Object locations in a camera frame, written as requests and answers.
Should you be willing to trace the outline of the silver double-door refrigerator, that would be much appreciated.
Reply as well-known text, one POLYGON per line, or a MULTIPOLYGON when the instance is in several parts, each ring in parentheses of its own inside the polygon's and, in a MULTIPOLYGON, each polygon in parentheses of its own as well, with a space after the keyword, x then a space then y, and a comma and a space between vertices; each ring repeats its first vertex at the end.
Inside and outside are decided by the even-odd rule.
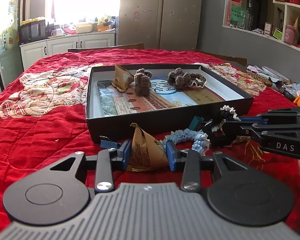
POLYGON ((119 45, 191 50, 198 41, 202 0, 120 0, 119 45))

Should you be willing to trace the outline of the black shallow cardboard box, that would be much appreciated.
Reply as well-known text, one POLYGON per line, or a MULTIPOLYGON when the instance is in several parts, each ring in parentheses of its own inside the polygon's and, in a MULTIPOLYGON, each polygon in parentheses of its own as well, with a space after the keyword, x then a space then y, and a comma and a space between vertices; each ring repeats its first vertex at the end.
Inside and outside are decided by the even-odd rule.
POLYGON ((149 70, 153 76, 167 80, 169 72, 181 68, 186 73, 202 74, 207 82, 205 87, 220 95, 224 101, 203 105, 174 107, 157 111, 138 112, 126 115, 105 116, 100 103, 97 82, 115 77, 114 66, 93 67, 89 76, 86 98, 86 121, 93 142, 98 143, 100 136, 109 139, 126 139, 133 134, 132 123, 138 124, 150 134, 185 129, 194 116, 209 120, 224 105, 234 107, 238 115, 248 113, 253 103, 253 96, 237 87, 217 73, 209 70, 207 64, 129 64, 124 68, 134 74, 138 69, 149 70))

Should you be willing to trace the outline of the white wall shelf unit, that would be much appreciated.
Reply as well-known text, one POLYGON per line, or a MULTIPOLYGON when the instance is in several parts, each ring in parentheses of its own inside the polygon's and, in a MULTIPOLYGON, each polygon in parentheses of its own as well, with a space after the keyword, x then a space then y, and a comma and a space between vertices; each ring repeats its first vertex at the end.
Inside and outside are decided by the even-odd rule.
POLYGON ((223 27, 300 52, 300 0, 225 0, 223 27))

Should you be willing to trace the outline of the dark wooden headboard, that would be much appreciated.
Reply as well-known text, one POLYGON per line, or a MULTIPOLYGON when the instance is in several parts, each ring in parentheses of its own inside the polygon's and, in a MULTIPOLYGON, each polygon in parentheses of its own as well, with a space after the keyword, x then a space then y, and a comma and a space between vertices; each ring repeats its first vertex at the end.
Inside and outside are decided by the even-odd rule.
POLYGON ((69 48, 69 53, 80 53, 83 51, 89 50, 105 50, 105 49, 139 49, 144 50, 144 44, 142 42, 135 43, 135 44, 125 44, 119 46, 111 46, 111 47, 100 47, 100 48, 69 48))

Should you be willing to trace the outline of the brown paper pyramid packet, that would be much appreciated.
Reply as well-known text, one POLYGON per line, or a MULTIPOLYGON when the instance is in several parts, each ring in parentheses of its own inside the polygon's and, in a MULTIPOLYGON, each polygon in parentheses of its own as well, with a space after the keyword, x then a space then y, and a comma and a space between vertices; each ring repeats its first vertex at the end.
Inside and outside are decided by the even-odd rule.
POLYGON ((127 170, 143 172, 168 166, 168 158, 160 141, 136 123, 132 123, 131 126, 135 128, 135 132, 127 170))

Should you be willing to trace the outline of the blue binder clip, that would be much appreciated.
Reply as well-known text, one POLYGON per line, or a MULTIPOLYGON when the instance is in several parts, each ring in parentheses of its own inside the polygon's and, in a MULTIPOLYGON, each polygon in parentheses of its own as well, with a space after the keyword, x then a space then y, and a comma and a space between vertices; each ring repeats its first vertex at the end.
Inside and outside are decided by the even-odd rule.
POLYGON ((100 136, 100 147, 103 149, 106 149, 106 148, 119 149, 121 147, 121 145, 122 145, 121 143, 114 142, 114 141, 110 140, 108 137, 100 136))

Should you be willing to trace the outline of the black white-trim scrunchie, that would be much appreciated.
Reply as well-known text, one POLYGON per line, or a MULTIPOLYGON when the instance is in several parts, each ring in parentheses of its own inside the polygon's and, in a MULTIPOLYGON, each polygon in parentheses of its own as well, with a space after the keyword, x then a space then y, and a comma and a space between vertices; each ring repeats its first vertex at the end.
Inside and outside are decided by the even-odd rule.
POLYGON ((233 144, 249 143, 251 137, 238 135, 233 128, 229 132, 223 131, 224 124, 230 121, 241 121, 234 107, 224 105, 207 122, 203 122, 199 130, 207 134, 213 148, 231 147, 233 144))

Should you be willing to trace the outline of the dark brown lace scrunchie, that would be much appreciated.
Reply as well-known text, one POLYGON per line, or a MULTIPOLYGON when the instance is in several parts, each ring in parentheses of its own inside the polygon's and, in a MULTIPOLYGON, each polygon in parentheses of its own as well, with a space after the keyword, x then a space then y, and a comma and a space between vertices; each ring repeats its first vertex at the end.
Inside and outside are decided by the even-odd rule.
POLYGON ((189 87, 197 87, 197 88, 204 88, 206 85, 206 78, 199 73, 191 73, 190 74, 190 85, 189 87))

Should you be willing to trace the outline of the illustrated book in box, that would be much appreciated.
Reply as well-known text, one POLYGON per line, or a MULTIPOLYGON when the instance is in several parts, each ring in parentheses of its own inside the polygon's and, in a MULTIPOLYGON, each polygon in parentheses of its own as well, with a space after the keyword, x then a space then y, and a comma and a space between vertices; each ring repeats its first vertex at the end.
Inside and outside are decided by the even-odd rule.
POLYGON ((220 95, 207 87, 190 87, 177 90, 161 76, 151 79, 150 94, 148 96, 137 96, 133 83, 123 93, 115 88, 110 80, 98 81, 97 87, 101 108, 105 116, 126 115, 224 101, 220 95))

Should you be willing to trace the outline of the brown paper pyramid in box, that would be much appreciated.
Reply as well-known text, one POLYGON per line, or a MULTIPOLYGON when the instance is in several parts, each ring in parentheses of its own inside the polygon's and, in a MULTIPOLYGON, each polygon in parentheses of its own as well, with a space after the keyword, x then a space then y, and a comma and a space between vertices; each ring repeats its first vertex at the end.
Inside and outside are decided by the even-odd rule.
POLYGON ((115 77, 112 82, 119 92, 124 93, 129 85, 134 81, 134 76, 125 68, 119 65, 115 65, 115 77))

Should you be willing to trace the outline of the teal binder clip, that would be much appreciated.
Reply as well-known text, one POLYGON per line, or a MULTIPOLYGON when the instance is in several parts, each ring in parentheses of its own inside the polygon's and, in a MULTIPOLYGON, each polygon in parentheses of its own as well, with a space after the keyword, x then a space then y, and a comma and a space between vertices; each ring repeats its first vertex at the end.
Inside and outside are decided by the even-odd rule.
POLYGON ((194 116, 190 125, 189 125, 189 129, 192 131, 197 130, 200 126, 202 126, 202 123, 204 122, 204 118, 202 117, 198 117, 198 116, 194 116))

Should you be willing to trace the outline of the white kitchen cabinet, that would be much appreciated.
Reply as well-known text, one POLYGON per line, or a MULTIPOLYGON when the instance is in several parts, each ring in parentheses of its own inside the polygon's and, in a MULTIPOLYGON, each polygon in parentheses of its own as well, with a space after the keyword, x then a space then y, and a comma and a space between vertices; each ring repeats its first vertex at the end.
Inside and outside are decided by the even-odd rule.
POLYGON ((20 45, 24 70, 36 61, 55 54, 66 53, 70 48, 112 47, 116 43, 116 31, 92 32, 47 38, 41 41, 20 45))

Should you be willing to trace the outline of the black microwave oven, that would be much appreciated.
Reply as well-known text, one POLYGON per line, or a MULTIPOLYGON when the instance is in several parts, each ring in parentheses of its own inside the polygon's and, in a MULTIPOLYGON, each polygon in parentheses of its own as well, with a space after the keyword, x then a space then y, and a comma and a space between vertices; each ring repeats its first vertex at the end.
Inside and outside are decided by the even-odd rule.
POLYGON ((43 40, 44 38, 46 38, 45 27, 45 20, 39 20, 22 24, 19 27, 20 43, 25 44, 43 40))

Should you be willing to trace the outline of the light blue scrunchie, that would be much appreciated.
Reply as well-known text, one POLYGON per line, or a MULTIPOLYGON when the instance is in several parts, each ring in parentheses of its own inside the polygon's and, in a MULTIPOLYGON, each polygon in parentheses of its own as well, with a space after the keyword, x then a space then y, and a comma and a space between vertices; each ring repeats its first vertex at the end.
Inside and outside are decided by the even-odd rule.
POLYGON ((200 155, 205 155, 210 149, 210 140, 203 131, 193 131, 190 129, 177 130, 166 135, 164 140, 160 141, 160 147, 166 150, 167 142, 171 140, 175 145, 181 142, 193 141, 191 149, 197 151, 200 155))

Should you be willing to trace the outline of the red quilted bedspread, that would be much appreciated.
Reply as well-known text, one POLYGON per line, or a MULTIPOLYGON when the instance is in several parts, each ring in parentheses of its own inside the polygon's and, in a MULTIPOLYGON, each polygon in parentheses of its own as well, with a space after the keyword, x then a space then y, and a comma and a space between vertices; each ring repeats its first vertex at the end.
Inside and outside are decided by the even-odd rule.
MULTIPOLYGON (((73 66, 133 63, 207 63, 221 61, 207 53, 165 50, 93 50, 46 57, 28 69, 29 73, 57 72, 73 66)), ((0 94, 0 231, 9 224, 2 205, 4 191, 13 182, 75 151, 94 155, 100 147, 93 143, 85 121, 83 105, 58 106, 36 117, 14 106, 23 85, 10 83, 0 94)), ((257 143, 237 144, 224 152, 284 182, 293 191, 294 209, 287 219, 293 230, 300 229, 300 161, 262 152, 257 143)))

